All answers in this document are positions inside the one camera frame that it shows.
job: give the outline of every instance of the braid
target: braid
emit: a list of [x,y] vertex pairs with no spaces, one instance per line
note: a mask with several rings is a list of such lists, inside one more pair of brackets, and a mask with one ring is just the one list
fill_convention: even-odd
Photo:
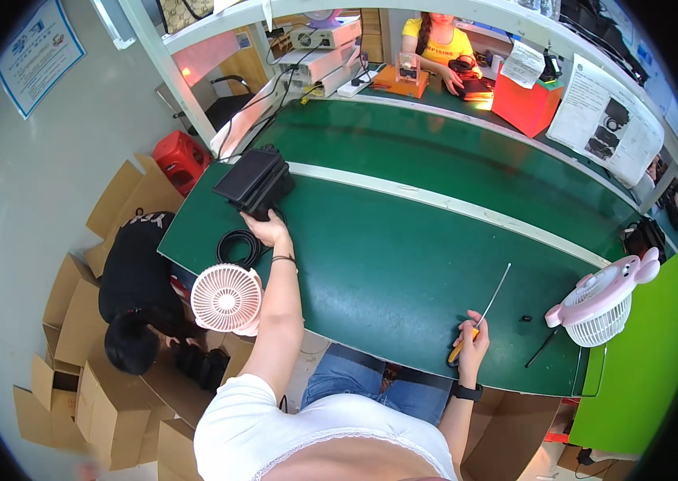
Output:
[[430,14],[427,12],[421,12],[422,17],[422,26],[419,29],[419,38],[417,40],[417,55],[424,53],[424,49],[427,48],[428,42],[430,41],[430,31],[433,28],[433,22],[430,19]]

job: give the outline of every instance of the blue poster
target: blue poster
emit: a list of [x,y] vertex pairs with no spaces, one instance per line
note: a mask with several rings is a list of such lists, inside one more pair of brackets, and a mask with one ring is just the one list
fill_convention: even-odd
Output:
[[0,80],[26,119],[84,55],[59,0],[48,0],[0,55]]

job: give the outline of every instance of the pink bunny fan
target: pink bunny fan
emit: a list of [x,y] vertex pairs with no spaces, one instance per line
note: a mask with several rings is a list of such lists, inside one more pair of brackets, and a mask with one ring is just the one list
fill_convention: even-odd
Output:
[[583,347],[610,340],[622,332],[628,321],[635,286],[659,274],[659,254],[652,247],[642,259],[629,255],[595,274],[585,275],[562,303],[547,311],[547,326],[563,325],[571,339]]

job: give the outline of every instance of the yellow t-shirt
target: yellow t-shirt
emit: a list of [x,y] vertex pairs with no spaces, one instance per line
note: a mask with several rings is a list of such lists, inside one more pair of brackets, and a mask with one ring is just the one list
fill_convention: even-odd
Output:
[[[421,28],[421,18],[410,18],[403,26],[403,34],[418,38]],[[472,56],[472,54],[473,46],[470,45],[468,34],[462,32],[459,28],[454,28],[454,38],[451,39],[450,44],[440,44],[430,38],[422,57],[442,65],[448,65],[449,60],[458,59],[461,55]]]

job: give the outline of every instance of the coiled cable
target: coiled cable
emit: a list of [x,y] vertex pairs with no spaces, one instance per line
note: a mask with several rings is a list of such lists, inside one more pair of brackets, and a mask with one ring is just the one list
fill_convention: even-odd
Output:
[[[242,259],[236,261],[230,259],[230,251],[237,243],[243,243],[248,246],[248,254]],[[217,264],[237,264],[243,269],[250,269],[256,264],[259,257],[264,253],[264,246],[253,232],[247,228],[236,228],[230,230],[216,244],[216,263]]]

